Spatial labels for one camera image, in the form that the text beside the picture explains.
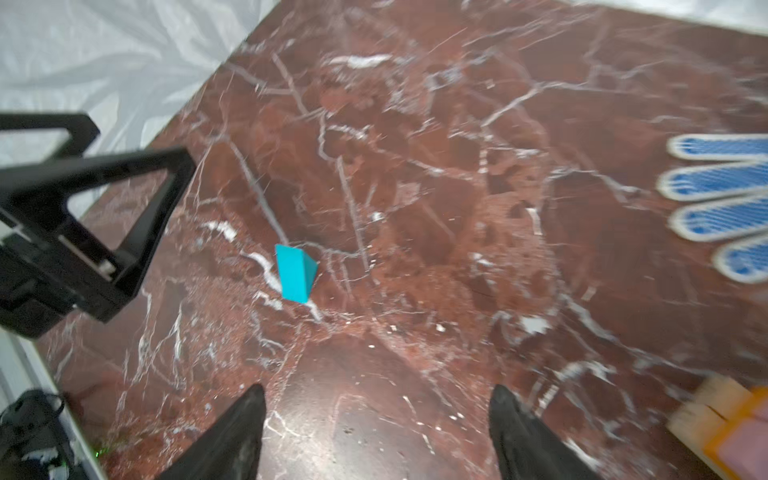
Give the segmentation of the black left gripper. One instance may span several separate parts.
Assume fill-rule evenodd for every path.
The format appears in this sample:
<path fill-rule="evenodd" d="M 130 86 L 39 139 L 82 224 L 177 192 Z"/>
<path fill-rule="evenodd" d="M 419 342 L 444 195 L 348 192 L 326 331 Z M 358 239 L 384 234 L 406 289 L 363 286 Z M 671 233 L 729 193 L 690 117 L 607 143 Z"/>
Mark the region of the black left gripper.
<path fill-rule="evenodd" d="M 64 130 L 51 158 L 80 157 L 100 130 L 86 113 L 2 113 L 2 131 Z M 111 321 L 136 294 L 196 164 L 184 147 L 64 158 L 1 174 L 1 325 L 39 338 L 80 310 Z M 164 182 L 122 242 L 106 244 L 68 210 L 81 192 L 153 172 Z"/>

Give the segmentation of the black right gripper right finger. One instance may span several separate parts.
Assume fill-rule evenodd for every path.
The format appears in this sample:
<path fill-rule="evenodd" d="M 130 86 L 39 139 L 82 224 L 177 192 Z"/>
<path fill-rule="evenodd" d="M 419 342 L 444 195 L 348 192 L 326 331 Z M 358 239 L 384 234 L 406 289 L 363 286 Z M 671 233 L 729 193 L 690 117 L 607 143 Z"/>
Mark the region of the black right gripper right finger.
<path fill-rule="evenodd" d="M 503 479 L 598 480 L 594 472 L 507 387 L 489 401 L 489 433 Z"/>

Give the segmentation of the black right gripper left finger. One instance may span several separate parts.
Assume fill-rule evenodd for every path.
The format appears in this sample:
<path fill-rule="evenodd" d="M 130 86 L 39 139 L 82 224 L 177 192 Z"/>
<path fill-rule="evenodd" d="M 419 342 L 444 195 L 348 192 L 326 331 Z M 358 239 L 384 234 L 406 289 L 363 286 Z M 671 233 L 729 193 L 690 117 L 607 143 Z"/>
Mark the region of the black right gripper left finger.
<path fill-rule="evenodd" d="M 256 479 L 266 418 L 261 384 L 251 385 L 158 479 Z"/>

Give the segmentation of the teal block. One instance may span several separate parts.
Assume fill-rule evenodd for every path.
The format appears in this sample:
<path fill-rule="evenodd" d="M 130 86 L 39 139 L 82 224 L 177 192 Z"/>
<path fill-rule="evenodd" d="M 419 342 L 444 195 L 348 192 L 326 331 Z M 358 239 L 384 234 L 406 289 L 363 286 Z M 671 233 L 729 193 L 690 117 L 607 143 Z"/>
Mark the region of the teal block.
<path fill-rule="evenodd" d="M 299 248 L 278 244 L 275 250 L 283 298 L 306 304 L 310 300 L 318 264 Z"/>

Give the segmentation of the natural wood block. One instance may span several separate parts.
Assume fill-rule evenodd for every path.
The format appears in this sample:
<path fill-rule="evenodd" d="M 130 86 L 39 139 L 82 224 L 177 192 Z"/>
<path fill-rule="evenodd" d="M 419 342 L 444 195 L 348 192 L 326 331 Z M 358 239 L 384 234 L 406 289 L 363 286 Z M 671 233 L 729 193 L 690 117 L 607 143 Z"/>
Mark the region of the natural wood block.
<path fill-rule="evenodd" d="M 712 470 L 716 470 L 704 447 L 725 428 L 752 392 L 736 380 L 723 375 L 707 378 L 668 419 L 666 427 Z"/>

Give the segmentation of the pink block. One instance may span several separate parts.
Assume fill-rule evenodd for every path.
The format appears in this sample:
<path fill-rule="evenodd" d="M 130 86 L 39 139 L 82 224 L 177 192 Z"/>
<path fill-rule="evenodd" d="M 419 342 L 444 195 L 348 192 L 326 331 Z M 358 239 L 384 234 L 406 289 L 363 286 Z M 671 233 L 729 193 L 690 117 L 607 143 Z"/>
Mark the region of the pink block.
<path fill-rule="evenodd" d="M 767 401 L 756 406 L 727 434 L 718 458 L 736 479 L 767 478 Z"/>

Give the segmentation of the orange block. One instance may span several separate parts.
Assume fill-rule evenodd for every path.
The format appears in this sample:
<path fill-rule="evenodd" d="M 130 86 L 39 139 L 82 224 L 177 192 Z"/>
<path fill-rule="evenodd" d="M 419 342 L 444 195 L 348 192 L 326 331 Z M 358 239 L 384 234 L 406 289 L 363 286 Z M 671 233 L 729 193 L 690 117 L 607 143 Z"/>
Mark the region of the orange block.
<path fill-rule="evenodd" d="M 767 478 L 767 388 L 752 397 L 705 447 L 704 453 L 726 479 Z"/>

